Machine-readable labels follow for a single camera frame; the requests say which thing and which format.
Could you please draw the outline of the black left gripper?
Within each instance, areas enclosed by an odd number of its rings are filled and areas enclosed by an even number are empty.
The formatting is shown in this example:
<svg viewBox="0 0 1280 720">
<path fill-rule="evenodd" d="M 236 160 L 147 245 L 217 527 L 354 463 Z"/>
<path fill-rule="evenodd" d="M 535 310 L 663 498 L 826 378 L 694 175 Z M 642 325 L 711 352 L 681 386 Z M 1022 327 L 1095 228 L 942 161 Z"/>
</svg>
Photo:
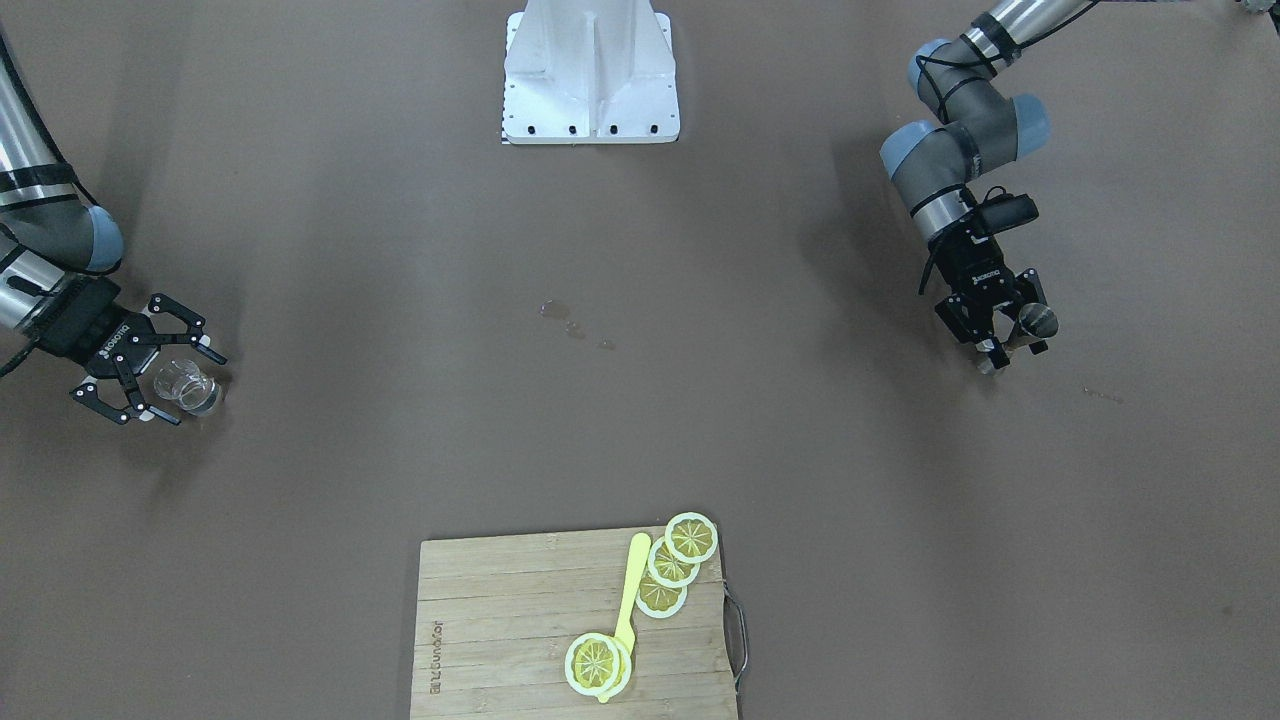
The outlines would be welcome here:
<svg viewBox="0 0 1280 720">
<path fill-rule="evenodd" d="M 931 240 L 931 269 L 938 270 L 951 293 L 934 313 L 952 337 L 974 345 L 979 373 L 1002 373 L 1009 366 L 1005 337 L 995 328 L 995 314 L 1015 320 L 1015 348 L 1044 352 L 1051 338 L 1051 307 L 1039 277 L 1028 269 L 1014 274 L 995 236 L 977 232 L 975 215 L 965 215 Z"/>
</svg>

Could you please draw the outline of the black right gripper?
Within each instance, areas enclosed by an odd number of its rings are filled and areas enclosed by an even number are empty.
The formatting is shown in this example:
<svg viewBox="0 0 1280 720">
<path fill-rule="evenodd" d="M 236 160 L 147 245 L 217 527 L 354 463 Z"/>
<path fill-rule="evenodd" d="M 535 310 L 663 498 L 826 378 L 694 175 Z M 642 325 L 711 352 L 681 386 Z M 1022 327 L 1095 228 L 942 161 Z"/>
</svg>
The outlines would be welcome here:
<svg viewBox="0 0 1280 720">
<path fill-rule="evenodd" d="M 206 319 L 164 293 L 154 293 L 148 315 L 174 316 L 186 325 L 182 333 L 159 333 L 142 313 L 116 302 L 122 288 L 105 277 L 73 275 L 55 295 L 45 299 L 35 318 L 37 348 L 82 366 L 87 375 L 70 397 L 90 411 L 123 427 L 131 421 L 160 420 L 179 427 L 182 420 L 151 405 L 136 387 L 124 387 L 120 406 L 100 397 L 99 380 L 140 379 L 159 355 L 160 347 L 186 345 L 211 363 L 225 366 L 228 359 L 211 346 Z M 148 336 L 148 345 L 142 343 Z"/>
</svg>

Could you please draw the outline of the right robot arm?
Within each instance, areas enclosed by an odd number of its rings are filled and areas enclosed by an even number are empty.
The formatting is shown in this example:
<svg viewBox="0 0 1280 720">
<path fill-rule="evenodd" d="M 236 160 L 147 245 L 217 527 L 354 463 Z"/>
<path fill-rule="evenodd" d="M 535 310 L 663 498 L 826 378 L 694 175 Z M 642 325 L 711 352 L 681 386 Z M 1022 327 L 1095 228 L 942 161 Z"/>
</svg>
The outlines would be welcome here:
<svg viewBox="0 0 1280 720">
<path fill-rule="evenodd" d="M 1 59 L 1 320 L 24 340 L 3 373 L 41 351 L 83 369 L 70 397 L 109 421 L 177 424 L 140 384 L 161 348 L 225 359 L 206 319 L 170 296 L 152 293 L 138 311 L 118 302 L 123 233 L 52 138 L 8 44 Z"/>
</svg>

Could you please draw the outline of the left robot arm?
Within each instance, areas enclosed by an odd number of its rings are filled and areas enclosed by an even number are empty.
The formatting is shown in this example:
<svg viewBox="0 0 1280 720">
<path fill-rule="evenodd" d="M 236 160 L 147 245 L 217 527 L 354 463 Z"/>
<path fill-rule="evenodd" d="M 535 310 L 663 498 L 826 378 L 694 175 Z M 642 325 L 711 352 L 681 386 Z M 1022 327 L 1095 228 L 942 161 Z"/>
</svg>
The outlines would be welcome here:
<svg viewBox="0 0 1280 720">
<path fill-rule="evenodd" d="M 1002 1 L 955 38 L 937 38 L 911 58 L 909 85 L 933 120 L 895 131 L 881 146 L 884 172 L 928 247 L 922 279 L 940 273 L 948 296 L 936 314 L 952 336 L 979 354 L 993 374 L 1018 348 L 1042 354 L 1059 332 L 1034 269 L 1012 272 L 1000 233 L 1033 222 L 1027 195 L 972 182 L 1041 149 L 1051 124 L 1030 95 L 1004 96 L 995 77 L 1025 50 L 1089 10 L 1085 1 Z"/>
</svg>

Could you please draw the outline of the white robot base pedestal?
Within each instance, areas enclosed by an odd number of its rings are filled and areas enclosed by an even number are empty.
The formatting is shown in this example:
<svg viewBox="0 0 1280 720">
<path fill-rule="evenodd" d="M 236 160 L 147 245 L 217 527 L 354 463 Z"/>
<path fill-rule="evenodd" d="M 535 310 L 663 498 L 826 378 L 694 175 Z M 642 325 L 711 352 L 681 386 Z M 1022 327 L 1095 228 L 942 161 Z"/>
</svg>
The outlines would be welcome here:
<svg viewBox="0 0 1280 720">
<path fill-rule="evenodd" d="M 504 40 L 503 142 L 678 140 L 672 23 L 652 3 L 530 1 Z"/>
</svg>

